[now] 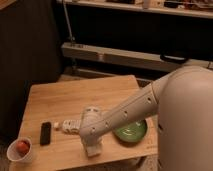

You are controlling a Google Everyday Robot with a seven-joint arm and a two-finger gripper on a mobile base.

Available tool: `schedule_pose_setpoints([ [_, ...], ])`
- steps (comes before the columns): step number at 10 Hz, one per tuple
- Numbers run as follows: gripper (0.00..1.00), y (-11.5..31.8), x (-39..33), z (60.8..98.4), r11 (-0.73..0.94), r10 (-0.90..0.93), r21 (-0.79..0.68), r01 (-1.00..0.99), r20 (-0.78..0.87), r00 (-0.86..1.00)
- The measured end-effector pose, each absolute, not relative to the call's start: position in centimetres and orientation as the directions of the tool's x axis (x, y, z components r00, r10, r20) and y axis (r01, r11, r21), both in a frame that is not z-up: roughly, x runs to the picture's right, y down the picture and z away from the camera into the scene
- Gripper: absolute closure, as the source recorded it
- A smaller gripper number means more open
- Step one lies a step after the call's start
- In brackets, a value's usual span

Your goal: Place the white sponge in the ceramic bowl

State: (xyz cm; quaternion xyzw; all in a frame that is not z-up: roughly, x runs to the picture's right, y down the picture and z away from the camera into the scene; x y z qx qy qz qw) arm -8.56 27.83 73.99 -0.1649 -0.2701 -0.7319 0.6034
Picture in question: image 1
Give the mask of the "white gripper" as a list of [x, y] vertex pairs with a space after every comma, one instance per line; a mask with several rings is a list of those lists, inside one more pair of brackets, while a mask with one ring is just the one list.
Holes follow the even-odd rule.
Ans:
[[102, 152], [102, 137], [81, 134], [81, 141], [88, 157], [99, 155]]

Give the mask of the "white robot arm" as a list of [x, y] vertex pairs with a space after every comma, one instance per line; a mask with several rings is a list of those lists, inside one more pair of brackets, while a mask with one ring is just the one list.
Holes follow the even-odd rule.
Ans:
[[86, 110], [80, 137], [89, 156], [102, 151], [101, 137], [158, 116], [158, 171], [213, 171], [213, 71], [179, 68], [143, 87], [112, 110]]

